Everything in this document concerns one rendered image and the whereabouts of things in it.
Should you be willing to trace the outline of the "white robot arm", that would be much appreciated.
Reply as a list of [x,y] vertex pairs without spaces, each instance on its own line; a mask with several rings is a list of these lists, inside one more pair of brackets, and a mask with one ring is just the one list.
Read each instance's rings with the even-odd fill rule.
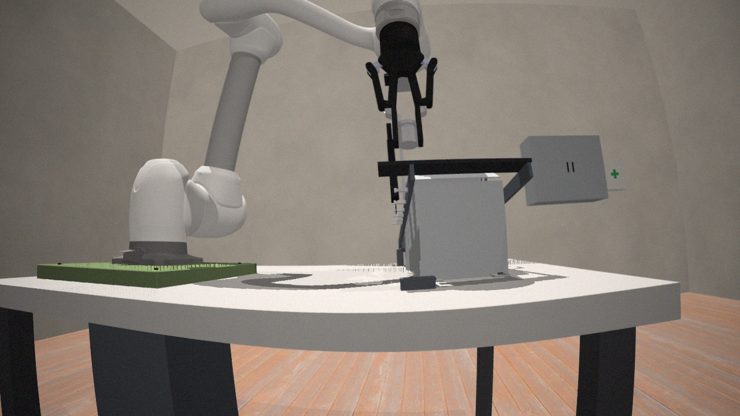
[[200,2],[201,16],[230,36],[232,56],[204,166],[195,171],[191,181],[187,169],[173,159],[145,163],[131,192],[129,250],[114,257],[114,264],[203,263],[202,258],[187,253],[187,236],[217,239],[243,226],[247,206],[240,177],[234,172],[239,146],[259,68],[278,54],[283,44],[279,27],[267,13],[303,22],[348,44],[372,50],[378,58],[382,27],[395,21],[409,22],[417,28],[420,51],[429,59],[430,40],[421,0],[371,2],[376,27],[355,25],[307,0]]

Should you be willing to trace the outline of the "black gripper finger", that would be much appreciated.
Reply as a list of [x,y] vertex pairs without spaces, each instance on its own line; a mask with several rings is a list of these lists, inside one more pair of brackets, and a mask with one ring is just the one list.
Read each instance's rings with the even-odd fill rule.
[[388,100],[385,101],[383,98],[382,88],[380,86],[380,79],[378,74],[382,65],[380,63],[367,62],[367,74],[372,78],[373,90],[377,98],[378,110],[381,112],[385,111],[386,118],[392,119],[392,136],[394,149],[399,149],[398,145],[398,126],[397,126],[397,55],[392,54],[390,56],[390,79],[388,88]]
[[417,136],[418,136],[418,147],[423,147],[423,130],[422,130],[422,119],[427,115],[427,108],[432,108],[433,102],[433,86],[434,86],[434,74],[437,70],[437,59],[424,58],[421,64],[424,64],[424,69],[427,71],[427,83],[426,83],[426,95],[422,98],[419,85],[417,82],[417,75],[415,73],[414,62],[410,53],[405,53],[405,63],[409,72],[409,84],[412,97],[414,98],[415,105],[415,116],[417,122]]

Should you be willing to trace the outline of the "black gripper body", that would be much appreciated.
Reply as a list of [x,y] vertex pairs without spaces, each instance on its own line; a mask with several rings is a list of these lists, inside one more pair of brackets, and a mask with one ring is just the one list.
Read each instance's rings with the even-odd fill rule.
[[415,73],[421,68],[424,55],[420,51],[417,28],[405,21],[390,22],[380,31],[380,57],[378,63],[390,75],[390,56],[397,55],[397,78],[409,78],[405,53],[412,55]]

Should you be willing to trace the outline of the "grey cylinder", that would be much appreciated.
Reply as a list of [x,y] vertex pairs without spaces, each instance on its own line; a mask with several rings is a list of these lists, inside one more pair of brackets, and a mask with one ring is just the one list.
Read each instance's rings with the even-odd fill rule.
[[417,122],[415,120],[400,120],[398,126],[398,145],[400,149],[411,150],[418,147]]

